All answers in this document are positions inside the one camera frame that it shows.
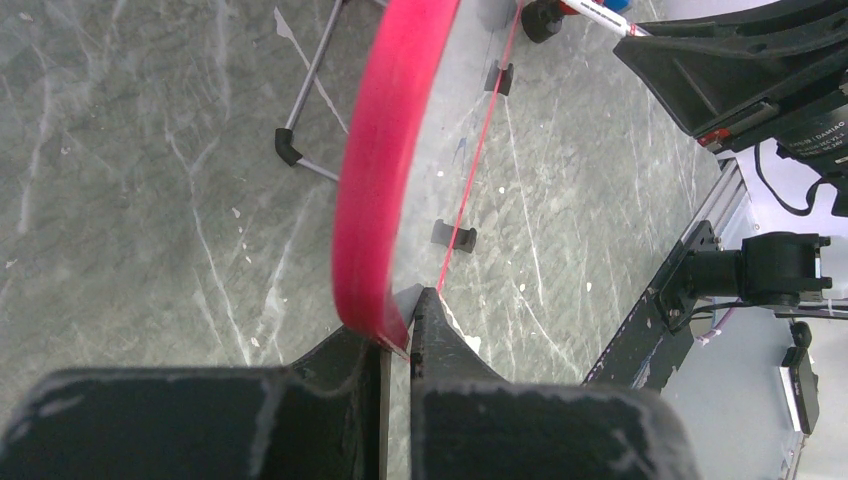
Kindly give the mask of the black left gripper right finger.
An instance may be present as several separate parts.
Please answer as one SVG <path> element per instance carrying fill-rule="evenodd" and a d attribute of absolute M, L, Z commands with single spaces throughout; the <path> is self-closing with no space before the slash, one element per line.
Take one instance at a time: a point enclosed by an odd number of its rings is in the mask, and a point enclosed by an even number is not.
<path fill-rule="evenodd" d="M 659 395 L 511 383 L 451 327 L 439 292 L 412 313 L 414 479 L 698 479 L 687 432 Z"/>

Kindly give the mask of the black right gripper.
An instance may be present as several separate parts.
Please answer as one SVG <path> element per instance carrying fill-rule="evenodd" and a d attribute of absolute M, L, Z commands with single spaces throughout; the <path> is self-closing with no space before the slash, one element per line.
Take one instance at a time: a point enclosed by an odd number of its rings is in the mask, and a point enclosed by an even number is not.
<path fill-rule="evenodd" d="M 790 30 L 846 8 L 846 0 L 784 0 L 641 23 L 653 37 L 625 38 L 614 53 L 693 138 L 718 129 L 741 134 L 752 128 L 751 117 L 763 122 L 813 103 L 772 135 L 779 157 L 819 174 L 805 194 L 805 206 L 790 205 L 769 184 L 759 142 L 753 145 L 755 172 L 794 216 L 809 216 L 819 187 L 830 185 L 837 191 L 831 214 L 846 217 L 847 81 L 839 79 L 847 67 L 847 32 Z"/>

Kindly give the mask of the white blue whiteboard marker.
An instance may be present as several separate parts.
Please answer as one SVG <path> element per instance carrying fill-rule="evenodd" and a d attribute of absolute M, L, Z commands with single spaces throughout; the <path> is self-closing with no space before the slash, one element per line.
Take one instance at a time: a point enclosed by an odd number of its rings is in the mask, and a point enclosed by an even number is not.
<path fill-rule="evenodd" d="M 650 33 L 645 31 L 636 23 L 629 22 L 626 18 L 610 10 L 602 4 L 591 0 L 567 0 L 565 4 L 579 14 L 598 23 L 608 30 L 622 36 L 646 37 Z"/>

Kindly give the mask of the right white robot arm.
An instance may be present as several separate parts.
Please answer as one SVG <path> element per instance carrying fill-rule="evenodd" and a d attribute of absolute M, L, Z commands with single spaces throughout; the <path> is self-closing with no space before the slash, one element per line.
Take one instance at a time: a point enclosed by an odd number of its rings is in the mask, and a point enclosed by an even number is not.
<path fill-rule="evenodd" d="M 713 152 L 779 156 L 835 188 L 832 214 L 847 213 L 847 5 L 775 1 L 749 10 L 644 25 L 615 55 L 648 87 L 677 126 Z M 823 294 L 832 276 L 815 265 L 831 241 L 816 234 L 764 234 L 724 253 L 706 271 L 692 256 L 698 294 L 747 305 L 793 307 Z"/>

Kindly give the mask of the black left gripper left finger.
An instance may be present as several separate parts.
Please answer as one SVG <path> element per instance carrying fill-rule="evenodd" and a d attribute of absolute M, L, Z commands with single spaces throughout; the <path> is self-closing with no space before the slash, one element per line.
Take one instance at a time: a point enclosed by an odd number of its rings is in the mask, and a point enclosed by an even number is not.
<path fill-rule="evenodd" d="M 381 479 L 387 351 L 341 328 L 287 366 L 76 368 L 1 438 L 5 479 Z"/>

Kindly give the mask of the pink-framed whiteboard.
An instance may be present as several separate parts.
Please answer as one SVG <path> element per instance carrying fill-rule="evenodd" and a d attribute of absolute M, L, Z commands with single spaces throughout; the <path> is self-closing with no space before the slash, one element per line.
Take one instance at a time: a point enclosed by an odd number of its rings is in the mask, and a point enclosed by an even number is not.
<path fill-rule="evenodd" d="M 340 171 L 332 289 L 348 328 L 404 353 L 401 294 L 441 288 L 461 251 L 433 244 L 436 220 L 470 224 L 471 193 L 510 63 L 518 1 L 392 1 L 366 61 Z"/>

